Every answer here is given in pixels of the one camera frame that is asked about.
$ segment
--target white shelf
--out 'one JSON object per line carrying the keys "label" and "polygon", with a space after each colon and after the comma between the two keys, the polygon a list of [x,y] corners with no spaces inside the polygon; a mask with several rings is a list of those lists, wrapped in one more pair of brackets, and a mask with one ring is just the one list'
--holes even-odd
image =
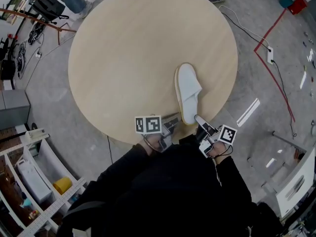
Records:
{"label": "white shelf", "polygon": [[50,220],[61,206],[70,199],[76,191],[78,191],[85,184],[85,180],[80,178],[78,181],[73,183],[73,185],[64,193],[62,196],[56,200],[48,209],[45,210],[43,214],[38,216],[18,237],[31,237],[33,236],[46,222]]}
{"label": "white shelf", "polygon": [[[36,201],[34,200],[34,198],[31,196],[31,194],[28,192],[28,190],[25,188],[24,184],[21,182],[19,176],[17,175],[17,173],[15,172],[14,167],[12,166],[12,163],[8,157],[7,154],[4,154],[4,158],[5,158],[5,164],[9,166],[15,181],[18,183],[18,185],[20,186],[21,190],[24,192],[24,194],[26,195],[26,197],[31,201],[32,205],[34,206],[34,208],[39,211],[40,214],[43,214],[44,211],[42,210],[42,208],[36,203]],[[48,220],[50,225],[52,226],[53,230],[55,230],[57,232],[58,229],[58,225],[52,220],[49,219]]]}
{"label": "white shelf", "polygon": [[22,221],[16,216],[15,212],[12,210],[11,206],[6,201],[5,197],[3,196],[2,192],[0,191],[0,198],[3,201],[5,207],[9,210],[10,216],[14,219],[14,221],[23,229],[26,229],[26,226],[22,223]]}
{"label": "white shelf", "polygon": [[[39,176],[42,178],[42,180],[44,181],[44,183],[48,186],[48,188],[53,192],[55,200],[57,200],[58,198],[61,197],[61,195],[59,194],[59,192],[54,188],[54,186],[51,184],[51,182],[48,180],[48,178],[45,176],[45,174],[43,173],[43,171],[40,169],[40,167],[38,166],[38,164],[35,162],[34,158],[32,157],[30,151],[24,147],[23,150],[23,158],[28,160],[35,168],[35,170],[37,171],[37,173],[39,174]],[[70,208],[70,203],[67,201],[65,203],[67,210]]]}
{"label": "white shelf", "polygon": [[9,237],[4,230],[2,229],[2,227],[0,227],[0,233],[4,236],[4,237]]}
{"label": "white shelf", "polygon": [[[10,207],[10,205],[7,203],[7,201],[5,200],[3,194],[0,191],[0,198],[3,200],[5,206],[8,208],[10,215],[12,216],[12,218],[16,221],[16,223],[21,226],[24,230],[23,232],[19,235],[19,236],[27,236],[27,237],[31,237],[34,236],[34,234],[45,224],[49,224],[52,227],[52,230],[56,233],[58,230],[58,225],[51,219],[51,217],[58,211],[60,210],[61,212],[66,212],[71,204],[68,202],[68,200],[75,194],[75,193],[79,193],[82,194],[83,191],[85,190],[83,185],[85,184],[85,180],[83,178],[81,178],[80,180],[76,180],[74,178],[74,176],[67,170],[67,168],[61,163],[61,161],[58,159],[58,157],[55,155],[55,153],[53,152],[53,150],[50,148],[49,144],[47,143],[47,141],[45,140],[45,138],[49,137],[48,134],[43,133],[42,136],[40,136],[37,139],[28,141],[28,138],[26,138],[25,136],[22,137],[22,143],[18,146],[12,147],[10,149],[4,150],[2,152],[0,152],[0,156],[4,155],[5,158],[5,163],[6,165],[8,165],[9,169],[12,172],[12,175],[15,179],[15,181],[17,182],[17,184],[20,186],[22,192],[25,194],[25,196],[31,201],[34,209],[37,209],[40,213],[40,215],[29,225],[29,226],[25,226],[20,219],[17,217],[17,215],[14,213],[14,211],[12,210],[12,208]],[[41,146],[40,146],[40,151],[39,151],[39,156],[44,156],[45,160],[48,162],[49,166],[51,167],[52,170],[57,172],[57,176],[54,177],[58,178],[60,176],[61,177],[69,177],[71,182],[72,182],[72,186],[62,195],[60,195],[58,193],[58,191],[54,188],[54,186],[52,185],[52,183],[49,181],[49,179],[47,178],[47,176],[44,174],[44,172],[41,170],[40,166],[38,165],[38,163],[34,160],[29,148],[38,143],[41,142]],[[53,204],[46,209],[45,211],[42,210],[42,208],[37,204],[37,202],[33,199],[32,195],[28,192],[28,190],[26,189],[26,187],[24,186],[24,184],[22,183],[22,181],[20,180],[18,174],[16,173],[9,157],[8,157],[8,153],[15,151],[19,148],[23,148],[23,158],[25,160],[28,160],[30,162],[30,164],[32,164],[36,170],[36,172],[39,174],[39,176],[41,177],[41,179],[44,181],[44,183],[48,186],[48,188],[52,191],[53,193],[53,197],[54,197],[54,202]]]}

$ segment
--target wooden stick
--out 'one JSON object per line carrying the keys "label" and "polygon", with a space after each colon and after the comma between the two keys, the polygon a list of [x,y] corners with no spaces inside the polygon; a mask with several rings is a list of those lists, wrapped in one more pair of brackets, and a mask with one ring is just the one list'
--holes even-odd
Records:
{"label": "wooden stick", "polygon": [[34,21],[39,22],[39,23],[41,23],[41,24],[43,24],[43,25],[46,25],[46,26],[49,26],[49,27],[51,27],[51,28],[56,29],[56,30],[58,31],[58,33],[61,32],[61,31],[73,32],[73,33],[76,33],[76,32],[77,32],[77,31],[75,31],[75,30],[64,29],[64,28],[60,28],[60,27],[57,27],[57,26],[53,26],[53,25],[51,25],[51,24],[48,24],[48,23],[43,22],[42,20],[39,20],[39,19],[37,19],[37,18],[28,16],[28,15],[26,15],[26,14],[23,14],[23,13],[20,13],[20,12],[16,12],[16,11],[13,11],[13,10],[7,10],[7,9],[1,9],[1,8],[0,8],[0,11],[6,12],[6,13],[11,13],[11,14],[14,14],[14,15],[17,15],[17,16],[21,16],[21,17],[24,17],[24,18],[28,18],[28,19],[34,20]]}
{"label": "wooden stick", "polygon": [[60,45],[60,37],[59,37],[59,32],[60,32],[60,31],[58,30],[58,31],[57,31],[57,33],[58,33],[58,36],[57,36],[57,37],[58,37],[58,45]]}

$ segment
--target red tape line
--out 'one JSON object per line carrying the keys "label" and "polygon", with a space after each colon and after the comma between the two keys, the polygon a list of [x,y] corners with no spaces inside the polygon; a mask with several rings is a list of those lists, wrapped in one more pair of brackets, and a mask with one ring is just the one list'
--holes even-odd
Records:
{"label": "red tape line", "polygon": [[[263,36],[264,39],[268,36],[268,34],[271,32],[271,30],[277,25],[278,21],[281,19],[281,17],[282,17],[283,14],[285,13],[285,11],[286,11],[286,9],[284,9],[284,11],[281,13],[281,15],[279,16],[279,18],[277,18],[277,20],[275,21],[275,23],[268,29],[268,31],[266,32],[266,34]],[[258,48],[260,47],[260,45],[262,44],[263,41],[264,41],[264,40],[261,39],[260,43],[256,46],[256,48],[255,48],[253,51],[254,51],[254,52],[256,53],[256,55],[259,57],[259,59],[260,59],[260,61],[262,62],[262,64],[265,66],[265,68],[268,70],[268,72],[269,72],[270,75],[272,76],[272,79],[275,81],[277,87],[279,88],[279,90],[280,90],[280,92],[281,92],[281,94],[282,94],[282,96],[283,96],[283,98],[284,98],[284,100],[285,100],[285,102],[286,102],[286,104],[287,104],[287,106],[288,106],[288,109],[289,109],[290,114],[291,114],[291,116],[292,116],[292,118],[293,118],[293,121],[295,122],[295,117],[294,117],[293,112],[292,112],[292,109],[291,109],[291,107],[290,107],[290,105],[289,105],[289,103],[288,103],[288,101],[287,101],[287,99],[286,99],[286,97],[285,97],[285,95],[284,95],[284,93],[283,93],[283,90],[281,89],[279,83],[277,82],[275,76],[272,74],[271,70],[269,69],[269,67],[267,66],[267,64],[265,63],[265,61],[264,61],[264,60],[262,59],[262,57],[257,53],[257,50],[258,50]]]}

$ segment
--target concrete floor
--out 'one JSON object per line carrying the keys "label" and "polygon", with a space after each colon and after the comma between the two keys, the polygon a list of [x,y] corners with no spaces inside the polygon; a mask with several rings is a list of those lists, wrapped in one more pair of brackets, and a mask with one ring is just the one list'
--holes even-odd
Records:
{"label": "concrete floor", "polygon": [[[244,26],[261,36],[283,11],[278,0],[226,0],[223,5],[232,8]],[[236,22],[231,11],[225,8],[221,8],[221,11]],[[72,28],[77,29],[81,22],[76,21]],[[271,132],[276,130],[291,138],[290,115],[277,85],[253,51],[257,43],[230,21],[229,24],[238,48],[238,73],[227,103],[211,123],[214,126],[226,124],[238,129],[232,156],[251,191],[253,201],[257,202],[267,199],[261,188],[264,180],[250,166],[247,158],[252,157],[263,167],[272,157],[276,158],[277,161],[267,169],[270,173],[275,173],[281,168],[282,159],[293,164],[294,149],[271,136]],[[310,129],[312,119],[316,118],[316,102],[310,96],[310,92],[314,90],[316,94],[315,86],[311,83],[311,76],[316,78],[316,71],[307,61],[307,55],[314,46],[307,41],[303,32],[309,33],[316,41],[313,35],[313,32],[316,32],[315,26],[316,23],[308,12],[303,11],[293,16],[286,11],[267,37],[270,46],[274,48],[274,59],[280,68],[285,91],[296,118],[296,122],[293,123],[294,132],[297,133],[295,141],[307,146],[313,145],[315,140],[310,135]],[[28,27],[27,24],[24,26],[21,35],[28,32]],[[57,33],[48,28],[44,33],[42,52],[45,54],[57,45]],[[71,34],[66,34],[63,40],[70,36]],[[308,45],[307,48],[303,46],[303,41]],[[111,164],[109,145],[106,135],[94,128],[82,115],[71,94],[68,81],[68,56],[71,44],[72,39],[47,55],[34,71],[26,88],[32,106],[29,124],[36,122],[38,126],[46,128],[51,135],[49,141],[56,154],[75,174],[87,180],[95,180]],[[27,55],[31,56],[37,46],[38,44],[29,48]],[[259,48],[258,53],[266,60],[264,48]],[[26,87],[36,63],[37,60],[32,59],[27,67],[27,75],[16,82],[17,88]],[[300,90],[304,65],[307,66],[308,76]],[[269,68],[280,83],[276,68],[272,65],[269,65]],[[236,121],[256,98],[260,100],[260,106],[242,127],[238,127]],[[131,147],[112,138],[110,142],[114,161]],[[286,174],[286,170],[282,168],[276,177],[277,181]]]}

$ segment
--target power strip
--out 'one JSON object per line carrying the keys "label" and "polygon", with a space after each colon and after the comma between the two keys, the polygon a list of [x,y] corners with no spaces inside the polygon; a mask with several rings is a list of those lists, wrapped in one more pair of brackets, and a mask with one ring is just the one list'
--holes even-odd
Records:
{"label": "power strip", "polygon": [[38,52],[36,53],[35,57],[38,58],[38,59],[40,59],[40,58],[41,58],[41,52],[38,51]]}
{"label": "power strip", "polygon": [[273,48],[268,46],[267,62],[273,65]]}

